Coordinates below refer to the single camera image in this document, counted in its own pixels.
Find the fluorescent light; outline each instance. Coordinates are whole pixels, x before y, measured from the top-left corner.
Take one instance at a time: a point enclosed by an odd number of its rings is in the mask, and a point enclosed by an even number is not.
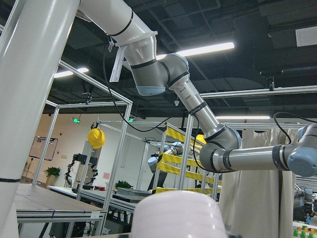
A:
[[[216,51],[223,51],[223,50],[229,50],[234,48],[234,44],[232,42],[229,43],[223,43],[218,45],[212,45],[212,46],[205,46],[205,47],[199,47],[184,51],[176,52],[180,56],[193,56],[198,54],[205,54],[210,52],[216,52]]]
[[[83,67],[83,68],[78,68],[77,69],[79,72],[81,72],[81,73],[86,73],[86,72],[88,72],[89,71],[89,69],[87,69],[87,68],[85,68],[85,67]],[[70,76],[70,75],[72,75],[72,74],[74,74],[72,71],[64,71],[64,72],[59,72],[59,73],[56,73],[56,74],[54,74],[54,78],[61,78],[61,77],[65,77],[65,76]]]
[[[228,119],[228,120],[235,120],[235,119],[253,119],[253,120],[265,120],[270,119],[269,116],[220,116],[216,117],[217,119]]]
[[[161,60],[161,59],[164,58],[165,56],[167,56],[167,55],[158,55],[158,56],[157,56],[157,60]]]

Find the pink paper on wall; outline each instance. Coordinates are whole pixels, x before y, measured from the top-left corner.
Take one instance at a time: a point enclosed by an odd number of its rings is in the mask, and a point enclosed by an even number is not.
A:
[[[104,179],[109,179],[110,178],[110,173],[104,173]]]

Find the plant pot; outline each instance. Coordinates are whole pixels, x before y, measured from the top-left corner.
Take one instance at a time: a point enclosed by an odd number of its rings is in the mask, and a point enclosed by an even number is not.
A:
[[[54,186],[56,180],[57,180],[57,177],[55,175],[48,176],[46,179],[46,187],[47,186]]]

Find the green plant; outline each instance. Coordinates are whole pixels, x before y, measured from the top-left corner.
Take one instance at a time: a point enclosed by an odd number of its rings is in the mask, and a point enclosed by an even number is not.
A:
[[[56,167],[48,167],[47,170],[44,170],[46,177],[54,175],[54,176],[59,176],[60,168]]]
[[[115,187],[131,188],[132,186],[127,181],[119,181],[115,184]]]

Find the white cylinder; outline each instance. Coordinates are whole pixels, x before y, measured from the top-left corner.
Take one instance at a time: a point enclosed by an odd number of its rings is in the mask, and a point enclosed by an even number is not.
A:
[[[137,206],[131,238],[227,238],[219,207],[189,191],[151,195]]]
[[[21,178],[80,0],[19,0],[0,38],[0,178]],[[0,232],[17,182],[0,182]]]
[[[135,13],[132,14],[132,9],[123,0],[82,0],[79,10],[111,35],[119,45],[156,34]]]

